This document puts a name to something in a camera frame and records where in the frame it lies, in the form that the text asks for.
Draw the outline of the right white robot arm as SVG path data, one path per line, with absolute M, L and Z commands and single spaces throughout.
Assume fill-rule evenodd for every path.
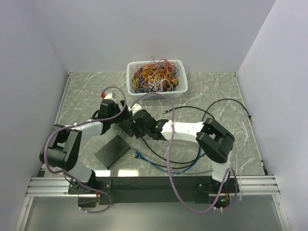
M 136 138 L 148 135 L 154 140 L 168 141 L 172 138 L 195 142 L 212 161 L 212 188 L 224 191 L 229 181 L 229 154 L 233 149 L 234 136 L 219 122 L 207 118 L 204 122 L 184 123 L 167 119 L 155 120 L 146 110 L 132 113 L 132 129 Z

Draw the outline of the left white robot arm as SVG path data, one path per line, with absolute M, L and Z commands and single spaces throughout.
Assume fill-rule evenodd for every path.
M 80 182 L 79 186 L 85 193 L 94 192 L 97 187 L 96 174 L 78 161 L 80 144 L 83 140 L 105 134 L 112 124 L 129 118 L 126 100 L 120 103 L 122 108 L 113 98 L 103 99 L 97 117 L 77 125 L 53 125 L 39 155 L 47 170 L 52 174 L 66 174 Z

